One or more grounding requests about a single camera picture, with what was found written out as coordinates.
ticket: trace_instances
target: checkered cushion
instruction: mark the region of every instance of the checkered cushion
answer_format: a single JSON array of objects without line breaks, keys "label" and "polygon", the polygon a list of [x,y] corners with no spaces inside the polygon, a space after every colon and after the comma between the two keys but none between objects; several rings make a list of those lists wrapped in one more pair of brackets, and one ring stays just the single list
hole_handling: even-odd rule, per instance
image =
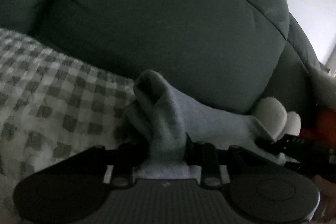
[{"label": "checkered cushion", "polygon": [[90,146],[114,149],[133,81],[0,28],[1,173],[21,180]]}]

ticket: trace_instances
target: gray cloth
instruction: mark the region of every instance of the gray cloth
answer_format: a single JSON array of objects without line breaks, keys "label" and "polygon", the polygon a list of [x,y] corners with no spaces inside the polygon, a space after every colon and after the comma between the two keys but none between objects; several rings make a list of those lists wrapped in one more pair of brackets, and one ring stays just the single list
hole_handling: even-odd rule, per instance
[{"label": "gray cloth", "polygon": [[[267,136],[267,132],[253,116],[203,105],[151,70],[144,71],[137,79],[134,93],[136,100],[125,115],[150,143],[150,156],[135,170],[135,178],[199,179],[200,167],[189,167],[184,162],[186,132],[193,141],[210,142],[219,149],[236,144],[283,163],[281,156],[270,155],[254,144],[256,136]],[[225,181],[228,177],[224,171],[222,168]]]}]

